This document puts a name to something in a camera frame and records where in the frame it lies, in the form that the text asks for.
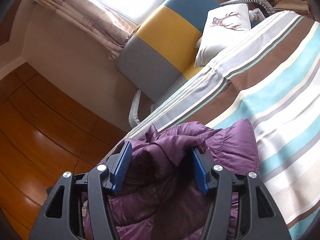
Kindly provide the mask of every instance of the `silver screw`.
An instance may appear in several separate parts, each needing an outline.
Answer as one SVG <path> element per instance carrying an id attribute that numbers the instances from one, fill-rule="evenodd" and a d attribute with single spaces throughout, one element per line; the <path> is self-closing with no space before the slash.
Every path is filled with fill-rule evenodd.
<path id="1" fill-rule="evenodd" d="M 71 176 L 71 172 L 70 171 L 66 171 L 65 173 L 63 173 L 63 177 L 64 178 L 69 178 Z"/>
<path id="2" fill-rule="evenodd" d="M 253 178 L 253 179 L 255 179 L 257 177 L 257 174 L 253 171 L 250 171 L 248 175 L 250 178 Z"/>
<path id="3" fill-rule="evenodd" d="M 222 167 L 221 165 L 214 165 L 214 166 L 213 166 L 213 169 L 214 169 L 215 171 L 222 171 L 223 167 Z"/>
<path id="4" fill-rule="evenodd" d="M 107 168 L 107 166 L 104 165 L 104 164 L 100 164 L 100 165 L 97 166 L 97 170 L 98 171 L 104 171 L 106 168 Z"/>

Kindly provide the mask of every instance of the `deer print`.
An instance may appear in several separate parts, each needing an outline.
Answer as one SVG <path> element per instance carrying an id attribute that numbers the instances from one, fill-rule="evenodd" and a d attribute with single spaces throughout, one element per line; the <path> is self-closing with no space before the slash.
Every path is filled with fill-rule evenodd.
<path id="1" fill-rule="evenodd" d="M 227 18 L 229 18 L 231 16 L 239 17 L 239 16 L 241 16 L 241 14 L 238 13 L 238 12 L 231 12 L 229 14 L 227 13 L 226 16 L 223 17 L 222 19 L 219 19 L 219 18 L 215 17 L 215 18 L 213 18 L 212 23 L 210 23 L 210 27 L 222 26 L 222 27 L 225 27 L 226 29 L 230 29 L 230 30 L 234 30 L 234 31 L 243 31 L 243 30 L 239 30 L 239 27 L 241 26 L 240 24 L 237 24 L 237 25 L 234 25 L 234 26 L 230 26 L 231 24 L 225 25 L 223 23 L 223 20 L 225 20 L 225 19 L 227 19 Z"/>

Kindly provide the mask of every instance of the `deer print pillow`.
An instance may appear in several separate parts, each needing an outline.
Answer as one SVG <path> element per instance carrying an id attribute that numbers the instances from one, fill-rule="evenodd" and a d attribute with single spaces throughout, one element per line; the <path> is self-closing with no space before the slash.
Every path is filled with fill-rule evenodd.
<path id="1" fill-rule="evenodd" d="M 230 4 L 209 11 L 195 67 L 207 65 L 220 51 L 242 40 L 249 30 L 247 4 Z"/>

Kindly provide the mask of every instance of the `pink curtain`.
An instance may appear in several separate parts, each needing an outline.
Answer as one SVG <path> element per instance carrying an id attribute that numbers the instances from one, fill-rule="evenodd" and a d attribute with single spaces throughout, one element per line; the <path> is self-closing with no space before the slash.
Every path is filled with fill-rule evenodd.
<path id="1" fill-rule="evenodd" d="M 123 17 L 96 0 L 34 0 L 88 33 L 118 58 L 134 29 Z"/>

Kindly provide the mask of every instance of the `window frame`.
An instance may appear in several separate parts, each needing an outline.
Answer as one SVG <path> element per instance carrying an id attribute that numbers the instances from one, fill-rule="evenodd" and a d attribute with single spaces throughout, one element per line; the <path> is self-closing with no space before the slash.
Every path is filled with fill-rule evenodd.
<path id="1" fill-rule="evenodd" d="M 133 19 L 132 17 L 130 17 L 129 15 L 124 14 L 123 12 L 119 11 L 118 9 L 108 5 L 106 2 L 102 1 L 102 0 L 96 0 L 99 3 L 108 6 L 109 8 L 111 8 L 112 10 L 114 10 L 117 14 L 121 15 L 122 17 L 125 17 L 127 20 L 129 20 L 130 22 L 132 22 L 135 25 L 139 25 L 143 19 L 145 19 L 145 17 L 150 13 L 150 11 L 153 10 L 153 8 L 157 7 L 160 3 L 160 1 L 164 1 L 164 0 L 155 0 L 149 7 L 149 10 L 145 12 L 145 14 L 141 15 L 140 17 L 137 17 L 136 19 Z"/>

